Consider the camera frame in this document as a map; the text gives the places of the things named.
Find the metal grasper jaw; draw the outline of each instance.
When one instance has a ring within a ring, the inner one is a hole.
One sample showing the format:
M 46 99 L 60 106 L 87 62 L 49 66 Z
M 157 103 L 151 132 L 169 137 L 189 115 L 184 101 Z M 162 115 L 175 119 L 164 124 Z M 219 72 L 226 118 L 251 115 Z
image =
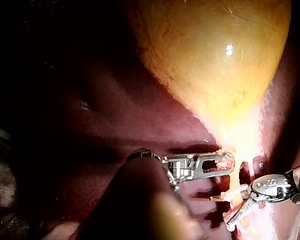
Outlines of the metal grasper jaw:
M 252 181 L 247 188 L 247 199 L 238 211 L 228 220 L 228 225 L 236 224 L 247 215 L 259 202 L 279 203 L 291 196 L 291 184 L 284 175 L 269 174 Z
M 168 155 L 161 158 L 176 184 L 204 178 L 229 175 L 235 159 L 229 152 Z

